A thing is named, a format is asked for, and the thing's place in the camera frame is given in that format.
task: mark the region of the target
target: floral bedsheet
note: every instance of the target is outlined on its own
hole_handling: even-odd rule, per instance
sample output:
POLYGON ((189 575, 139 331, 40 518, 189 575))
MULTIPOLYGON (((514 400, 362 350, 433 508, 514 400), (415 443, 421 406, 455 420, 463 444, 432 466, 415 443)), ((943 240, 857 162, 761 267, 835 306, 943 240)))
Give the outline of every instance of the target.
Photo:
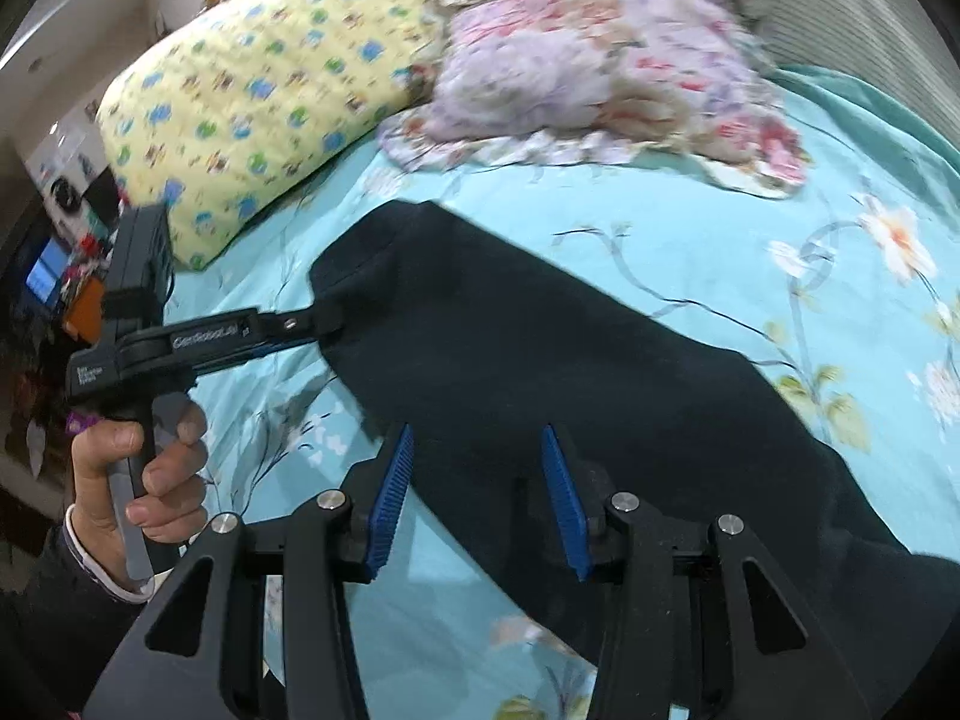
MULTIPOLYGON (((367 140, 204 274, 179 277, 170 317, 304 307, 309 266, 352 223, 395 197, 435 200, 745 354, 907 547, 960 560, 960 153, 854 79, 809 68, 775 79, 812 158, 793 199, 720 189, 665 154, 644 170, 407 175, 367 140)), ((195 396, 210 415, 211 513, 286 514, 376 449, 312 348, 205 377, 195 396)), ((267 659, 282 675, 280 603, 274 581, 267 659)), ((390 562, 349 603, 373 720, 586 717, 592 665, 524 618, 414 493, 390 562)))

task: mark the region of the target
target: yellow pillow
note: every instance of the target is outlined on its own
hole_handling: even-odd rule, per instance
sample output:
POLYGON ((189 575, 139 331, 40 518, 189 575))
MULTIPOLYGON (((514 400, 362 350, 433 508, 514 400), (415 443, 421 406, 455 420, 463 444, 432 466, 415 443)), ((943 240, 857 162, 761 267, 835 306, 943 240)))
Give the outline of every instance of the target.
POLYGON ((131 203, 165 202, 194 269, 244 223, 409 103, 437 37, 426 0, 230 0, 153 46, 98 122, 131 203))

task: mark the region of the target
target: metal screw cap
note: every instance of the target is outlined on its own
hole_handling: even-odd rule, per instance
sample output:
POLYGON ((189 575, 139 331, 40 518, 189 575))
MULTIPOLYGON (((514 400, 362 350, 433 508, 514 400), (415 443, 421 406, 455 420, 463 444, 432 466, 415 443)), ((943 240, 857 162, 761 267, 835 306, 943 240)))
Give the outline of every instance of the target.
POLYGON ((640 498, 633 493, 613 493, 610 502, 618 512, 632 512, 640 505, 640 498))
POLYGON ((224 512, 223 514, 217 514, 210 521, 210 528, 213 529, 214 533, 229 533, 239 524, 240 517, 231 512, 224 512))
POLYGON ((339 490, 324 490, 317 496, 317 506, 321 509, 339 509, 347 503, 347 496, 339 490))
POLYGON ((728 536, 736 536, 743 533, 743 520, 736 514, 721 514, 717 519, 717 526, 728 536))

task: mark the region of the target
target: black sweater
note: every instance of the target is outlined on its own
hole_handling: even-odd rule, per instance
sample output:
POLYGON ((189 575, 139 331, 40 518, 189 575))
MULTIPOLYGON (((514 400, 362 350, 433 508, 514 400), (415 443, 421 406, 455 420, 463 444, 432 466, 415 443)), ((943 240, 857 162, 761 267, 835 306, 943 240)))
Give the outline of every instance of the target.
POLYGON ((74 559, 61 528, 22 594, 0 593, 0 717, 64 720, 79 712, 140 612, 74 559))

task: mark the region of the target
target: small screen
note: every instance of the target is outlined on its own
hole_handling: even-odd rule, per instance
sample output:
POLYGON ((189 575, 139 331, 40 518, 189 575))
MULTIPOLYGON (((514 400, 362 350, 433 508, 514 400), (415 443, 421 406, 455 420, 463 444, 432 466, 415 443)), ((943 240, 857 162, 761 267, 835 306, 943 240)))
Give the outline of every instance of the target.
POLYGON ((56 278, 64 275, 68 259, 69 255, 52 238, 47 242, 46 247, 40 255, 40 260, 50 269, 56 278))
POLYGON ((41 258, 35 262, 30 274, 27 275, 27 286, 37 296, 37 300, 45 305, 53 297, 58 280, 59 276, 54 275, 54 272, 43 264, 41 258))

